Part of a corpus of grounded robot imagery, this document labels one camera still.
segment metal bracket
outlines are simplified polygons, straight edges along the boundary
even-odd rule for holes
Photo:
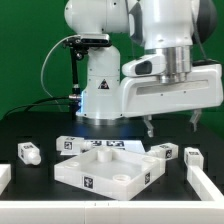
[[[148,128],[148,132],[147,132],[148,136],[150,138],[153,138],[154,137],[154,127],[150,122],[152,120],[152,116],[151,115],[146,115],[146,116],[143,117],[143,119],[144,119],[144,123],[145,123],[146,127]]]
[[[193,125],[194,132],[197,131],[198,121],[201,118],[201,114],[202,114],[202,110],[196,109],[193,111],[193,114],[191,116],[190,123],[192,123],[192,125]]]

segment white tray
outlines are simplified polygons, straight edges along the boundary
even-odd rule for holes
[[[165,160],[95,148],[55,165],[55,180],[117,200],[130,200],[165,172]]]

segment black table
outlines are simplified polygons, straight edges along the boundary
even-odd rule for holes
[[[54,165],[70,157],[56,152],[56,138],[141,140],[146,151],[153,145],[179,145],[179,158],[167,162],[166,173],[132,200],[200,200],[186,180],[183,152],[199,148],[205,158],[204,171],[224,193],[224,141],[200,125],[189,129],[185,115],[159,115],[152,121],[156,136],[149,138],[141,118],[115,126],[93,126],[74,121],[69,113],[19,112],[0,121],[0,164],[11,164],[12,180],[0,200],[112,200],[54,180]],[[41,152],[38,166],[25,165],[17,156],[18,143],[32,142]]]

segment small white box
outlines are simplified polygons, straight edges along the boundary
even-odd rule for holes
[[[90,150],[92,147],[92,142],[79,137],[60,136],[56,140],[57,151],[70,151],[74,155],[79,155],[83,150]]]
[[[41,162],[40,150],[31,142],[18,144],[18,156],[27,165]]]
[[[178,145],[166,143],[162,145],[152,146],[151,150],[147,152],[147,154],[153,157],[171,160],[178,158],[178,150]]]
[[[201,152],[196,148],[185,148],[184,162],[187,166],[199,166],[203,170],[204,157]]]
[[[106,146],[55,165],[55,180],[130,200],[165,172],[165,160]]]

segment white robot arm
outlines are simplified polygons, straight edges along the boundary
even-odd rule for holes
[[[194,39],[211,33],[212,11],[211,0],[70,0],[65,18],[78,34],[129,31],[145,49],[144,56],[123,66],[121,83],[118,50],[89,49],[88,84],[77,115],[95,121],[143,116],[151,127],[151,115],[195,110],[196,125],[200,109],[223,101],[221,65],[205,60],[192,66],[190,53]],[[203,24],[205,17],[211,27],[201,26],[198,33],[196,22]]]

